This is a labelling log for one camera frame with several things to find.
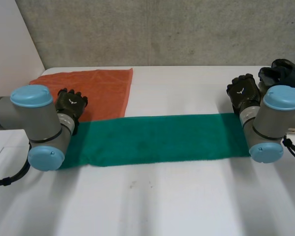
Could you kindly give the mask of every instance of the light blue joint cap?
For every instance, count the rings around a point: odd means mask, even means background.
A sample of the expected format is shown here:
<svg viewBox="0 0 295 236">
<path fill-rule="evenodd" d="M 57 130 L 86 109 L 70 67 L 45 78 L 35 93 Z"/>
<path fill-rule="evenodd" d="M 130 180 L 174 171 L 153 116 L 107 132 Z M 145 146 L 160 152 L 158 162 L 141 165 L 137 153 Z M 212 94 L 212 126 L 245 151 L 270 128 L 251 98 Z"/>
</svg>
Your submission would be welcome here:
<svg viewBox="0 0 295 236">
<path fill-rule="evenodd" d="M 279 111 L 295 110 L 295 88 L 286 85 L 276 85 L 267 91 L 264 104 Z"/>
<path fill-rule="evenodd" d="M 43 85 L 27 85 L 11 93 L 10 100 L 20 107 L 43 107 L 53 102 L 49 89 Z"/>
<path fill-rule="evenodd" d="M 55 171 L 64 161 L 64 154 L 52 146 L 36 146 L 29 150 L 28 161 L 39 171 Z"/>
<path fill-rule="evenodd" d="M 276 143 L 260 143 L 252 146 L 249 153 L 257 162 L 272 163 L 283 156 L 283 148 L 282 145 Z"/>
</svg>

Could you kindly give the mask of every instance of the table surface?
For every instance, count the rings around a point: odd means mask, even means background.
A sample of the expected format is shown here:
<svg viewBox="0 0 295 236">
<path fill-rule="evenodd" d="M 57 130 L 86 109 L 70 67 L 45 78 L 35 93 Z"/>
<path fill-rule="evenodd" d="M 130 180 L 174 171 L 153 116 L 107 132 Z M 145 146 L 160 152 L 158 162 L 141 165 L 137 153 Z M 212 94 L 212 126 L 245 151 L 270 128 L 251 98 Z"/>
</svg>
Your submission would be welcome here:
<svg viewBox="0 0 295 236">
<path fill-rule="evenodd" d="M 44 74 L 130 67 L 51 68 Z M 126 116 L 232 112 L 226 85 L 261 66 L 133 67 Z M 23 131 L 0 131 L 0 178 L 22 167 Z M 250 158 L 29 173 L 0 187 L 0 236 L 295 236 L 295 159 Z"/>
</svg>

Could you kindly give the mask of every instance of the green towel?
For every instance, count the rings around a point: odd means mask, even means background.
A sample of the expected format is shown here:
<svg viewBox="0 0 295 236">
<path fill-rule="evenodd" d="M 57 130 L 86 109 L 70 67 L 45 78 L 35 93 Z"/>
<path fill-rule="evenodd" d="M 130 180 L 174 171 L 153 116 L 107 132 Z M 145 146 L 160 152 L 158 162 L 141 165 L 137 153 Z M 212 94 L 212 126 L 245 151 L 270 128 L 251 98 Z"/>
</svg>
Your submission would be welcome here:
<svg viewBox="0 0 295 236">
<path fill-rule="evenodd" d="M 129 117 L 80 123 L 60 169 L 249 156 L 234 114 Z"/>
</svg>

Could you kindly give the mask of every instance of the orange towel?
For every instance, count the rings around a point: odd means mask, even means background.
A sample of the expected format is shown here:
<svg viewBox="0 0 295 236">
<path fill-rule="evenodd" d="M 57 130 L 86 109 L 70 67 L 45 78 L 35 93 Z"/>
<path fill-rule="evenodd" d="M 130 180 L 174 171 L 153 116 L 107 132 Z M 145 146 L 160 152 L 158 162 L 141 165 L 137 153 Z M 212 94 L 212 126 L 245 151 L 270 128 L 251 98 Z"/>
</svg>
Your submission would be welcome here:
<svg viewBox="0 0 295 236">
<path fill-rule="evenodd" d="M 40 76 L 31 85 L 45 85 L 54 101 L 63 88 L 74 89 L 88 97 L 88 105 L 79 121 L 124 117 L 132 81 L 130 70 L 92 70 Z"/>
</svg>

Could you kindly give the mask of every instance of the gray wall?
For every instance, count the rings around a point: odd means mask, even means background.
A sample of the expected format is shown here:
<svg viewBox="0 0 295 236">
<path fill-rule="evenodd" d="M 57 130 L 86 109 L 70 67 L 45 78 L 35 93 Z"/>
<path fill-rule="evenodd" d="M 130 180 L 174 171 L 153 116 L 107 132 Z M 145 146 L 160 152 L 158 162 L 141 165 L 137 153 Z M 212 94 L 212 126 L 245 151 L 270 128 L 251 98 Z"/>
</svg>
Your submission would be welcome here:
<svg viewBox="0 0 295 236">
<path fill-rule="evenodd" d="M 16 0 L 46 68 L 295 63 L 295 0 Z"/>
</svg>

